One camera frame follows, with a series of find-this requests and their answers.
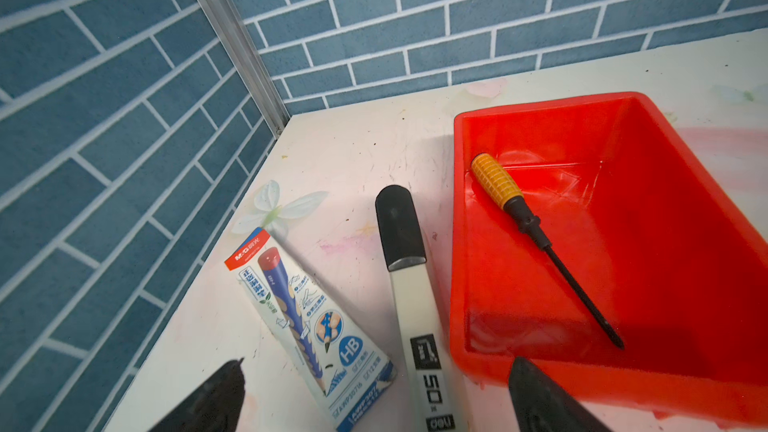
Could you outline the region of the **yellow handled black screwdriver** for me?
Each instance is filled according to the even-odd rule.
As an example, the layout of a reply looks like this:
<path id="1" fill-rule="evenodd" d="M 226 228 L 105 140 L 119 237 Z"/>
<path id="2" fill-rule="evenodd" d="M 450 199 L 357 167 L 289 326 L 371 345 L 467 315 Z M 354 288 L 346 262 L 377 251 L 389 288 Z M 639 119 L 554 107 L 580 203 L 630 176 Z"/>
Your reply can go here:
<path id="1" fill-rule="evenodd" d="M 522 190 L 510 174 L 488 153 L 481 153 L 474 157 L 471 161 L 471 170 L 483 190 L 500 209 L 513 219 L 518 230 L 528 236 L 535 246 L 549 257 L 613 345 L 623 350 L 625 348 L 623 340 L 558 257 L 552 242 L 541 228 L 541 219 L 530 209 Z"/>

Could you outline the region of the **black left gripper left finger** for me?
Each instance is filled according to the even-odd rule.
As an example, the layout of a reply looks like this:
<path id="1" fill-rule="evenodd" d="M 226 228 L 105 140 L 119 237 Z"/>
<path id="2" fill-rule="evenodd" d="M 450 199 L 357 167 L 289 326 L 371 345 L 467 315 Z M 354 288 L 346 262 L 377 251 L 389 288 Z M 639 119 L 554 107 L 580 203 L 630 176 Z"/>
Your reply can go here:
<path id="1" fill-rule="evenodd" d="M 245 399 L 242 362 L 224 363 L 150 431 L 235 431 Z"/>

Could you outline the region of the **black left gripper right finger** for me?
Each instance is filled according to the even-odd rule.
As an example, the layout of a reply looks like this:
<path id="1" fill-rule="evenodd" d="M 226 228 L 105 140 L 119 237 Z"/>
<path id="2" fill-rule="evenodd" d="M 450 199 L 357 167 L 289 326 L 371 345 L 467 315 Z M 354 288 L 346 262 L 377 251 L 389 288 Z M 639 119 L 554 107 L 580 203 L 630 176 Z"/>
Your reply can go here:
<path id="1" fill-rule="evenodd" d="M 514 359 L 508 389 L 521 431 L 610 432 L 603 422 L 527 358 Z"/>

